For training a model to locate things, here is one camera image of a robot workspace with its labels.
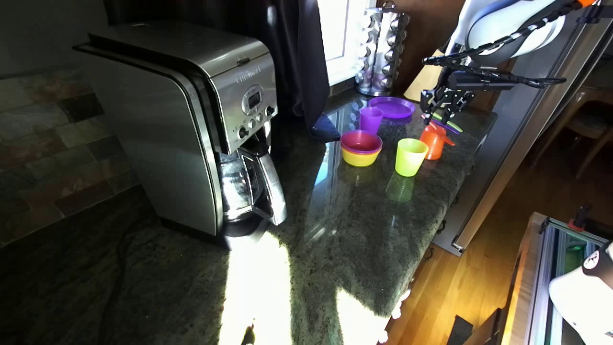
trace white object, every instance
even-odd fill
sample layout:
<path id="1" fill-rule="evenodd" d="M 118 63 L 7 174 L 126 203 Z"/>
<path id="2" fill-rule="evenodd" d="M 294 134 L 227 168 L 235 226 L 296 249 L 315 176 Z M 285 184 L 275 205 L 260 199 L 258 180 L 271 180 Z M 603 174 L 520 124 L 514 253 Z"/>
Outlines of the white object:
<path id="1" fill-rule="evenodd" d="M 593 251 L 581 266 L 549 281 L 549 297 L 557 312 L 576 329 L 581 341 L 613 345 L 613 287 L 603 277 L 585 274 L 613 274 L 613 243 L 604 251 Z"/>
<path id="2" fill-rule="evenodd" d="M 551 1 L 553 0 L 467 0 L 459 11 L 457 26 L 445 53 L 449 53 L 451 46 L 459 46 L 461 49 L 478 47 L 503 38 Z M 559 34 L 562 23 L 564 17 L 559 17 L 530 32 L 511 57 L 539 49 Z"/>

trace coffee pot handle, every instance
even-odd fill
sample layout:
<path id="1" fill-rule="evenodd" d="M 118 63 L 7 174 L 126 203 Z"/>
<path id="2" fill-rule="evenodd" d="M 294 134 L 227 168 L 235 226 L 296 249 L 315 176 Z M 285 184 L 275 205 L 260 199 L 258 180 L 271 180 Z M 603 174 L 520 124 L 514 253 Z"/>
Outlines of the coffee pot handle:
<path id="1" fill-rule="evenodd" d="M 254 157 L 254 161 L 256 161 L 256 170 L 264 182 L 264 191 L 269 201 L 269 214 L 267 214 L 269 222 L 273 226 L 277 226 L 286 216 L 285 197 L 283 197 L 283 187 L 279 184 L 279 176 L 273 168 L 269 155 L 258 155 L 258 157 Z"/>

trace wooden floor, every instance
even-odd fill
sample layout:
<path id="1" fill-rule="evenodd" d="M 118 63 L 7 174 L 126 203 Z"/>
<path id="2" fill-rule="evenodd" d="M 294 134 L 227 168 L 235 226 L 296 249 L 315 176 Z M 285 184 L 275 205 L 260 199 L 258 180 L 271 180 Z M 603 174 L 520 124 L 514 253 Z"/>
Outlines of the wooden floor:
<path id="1" fill-rule="evenodd" d="M 606 147 L 580 180 L 572 178 L 566 138 L 522 164 L 461 256 L 432 247 L 422 260 L 401 316 L 388 323 L 388 345 L 444 345 L 455 314 L 478 325 L 503 306 L 518 239 L 532 210 L 566 220 L 583 201 L 589 216 L 613 224 L 613 149 Z"/>

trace stone tile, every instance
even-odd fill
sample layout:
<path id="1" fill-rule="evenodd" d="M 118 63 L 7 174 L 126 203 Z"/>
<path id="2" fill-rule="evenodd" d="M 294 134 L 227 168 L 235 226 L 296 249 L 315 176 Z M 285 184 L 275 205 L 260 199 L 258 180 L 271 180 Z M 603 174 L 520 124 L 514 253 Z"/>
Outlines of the stone tile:
<path id="1" fill-rule="evenodd" d="M 0 203 L 13 199 L 16 191 L 36 185 L 34 174 L 20 166 L 0 168 Z"/>
<path id="2" fill-rule="evenodd" d="M 66 197 L 72 193 L 78 193 L 89 185 L 101 184 L 112 176 L 112 170 L 108 162 L 91 162 L 91 164 L 82 164 L 72 170 L 72 174 L 62 178 L 62 189 L 59 197 Z"/>
<path id="3" fill-rule="evenodd" d="M 32 101 L 45 103 L 91 93 L 91 86 L 83 80 L 78 69 L 53 69 L 20 76 L 20 84 Z"/>
<path id="4" fill-rule="evenodd" d="M 16 139 L 68 122 L 55 103 L 32 103 L 0 113 L 0 139 Z"/>
<path id="5" fill-rule="evenodd" d="M 0 111 L 32 103 L 18 78 L 0 80 Z"/>
<path id="6" fill-rule="evenodd" d="M 91 118 L 80 120 L 76 122 L 76 126 L 82 132 L 82 138 L 85 138 L 85 143 L 112 136 L 103 116 L 91 116 Z"/>
<path id="7" fill-rule="evenodd" d="M 124 155 L 124 151 L 114 136 L 91 141 L 87 147 L 97 161 L 106 159 L 106 157 L 114 157 L 114 155 Z"/>
<path id="8" fill-rule="evenodd" d="M 62 189 L 64 176 L 51 176 L 45 180 L 37 180 L 37 184 L 28 189 L 20 189 L 18 197 L 24 199 L 30 208 L 37 208 L 55 203 L 55 199 L 60 197 Z"/>
<path id="9" fill-rule="evenodd" d="M 126 155 L 110 157 L 108 164 L 110 164 L 110 170 L 112 170 L 114 176 L 133 170 L 131 162 L 129 162 L 129 159 Z"/>
<path id="10" fill-rule="evenodd" d="M 30 161 L 26 162 L 26 168 L 37 178 L 49 178 L 57 174 L 72 174 L 78 166 L 91 164 L 93 157 L 85 147 L 74 147 L 66 151 L 59 151 L 55 155 Z"/>
<path id="11" fill-rule="evenodd" d="M 95 97 L 95 93 L 82 93 L 76 97 L 60 99 L 60 109 L 68 115 L 72 122 L 101 115 L 103 109 Z"/>
<path id="12" fill-rule="evenodd" d="M 62 141 L 53 130 L 20 136 L 18 139 L 5 141 L 14 164 L 36 161 L 57 151 L 64 151 Z"/>
<path id="13" fill-rule="evenodd" d="M 108 184 L 114 187 L 114 193 L 120 193 L 124 189 L 129 189 L 139 184 L 137 176 L 133 170 L 116 174 L 108 180 Z"/>
<path id="14" fill-rule="evenodd" d="M 72 195 L 66 195 L 62 199 L 57 199 L 55 205 L 60 210 L 62 216 L 70 216 L 78 210 L 83 210 L 91 205 L 97 205 L 108 197 L 114 195 L 114 187 L 106 182 L 93 184 L 89 187 L 83 187 Z"/>
<path id="15" fill-rule="evenodd" d="M 78 130 L 76 122 L 57 126 L 55 132 L 66 147 L 83 145 L 87 141 Z"/>
<path id="16" fill-rule="evenodd" d="M 43 226 L 49 226 L 60 218 L 62 214 L 55 205 L 43 205 L 0 218 L 0 247 L 26 237 L 32 231 L 41 230 Z"/>
<path id="17" fill-rule="evenodd" d="M 91 116 L 80 122 L 57 126 L 57 136 L 66 147 L 85 145 L 112 136 L 103 116 Z"/>

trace window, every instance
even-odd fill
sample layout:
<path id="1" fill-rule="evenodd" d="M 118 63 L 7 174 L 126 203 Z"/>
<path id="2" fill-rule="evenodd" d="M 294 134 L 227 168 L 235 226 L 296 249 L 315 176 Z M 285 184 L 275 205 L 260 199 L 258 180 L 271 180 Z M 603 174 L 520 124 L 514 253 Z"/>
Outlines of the window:
<path id="1" fill-rule="evenodd" d="M 323 53 L 329 84 L 352 78 L 359 67 L 361 19 L 375 0 L 317 0 L 323 34 Z"/>

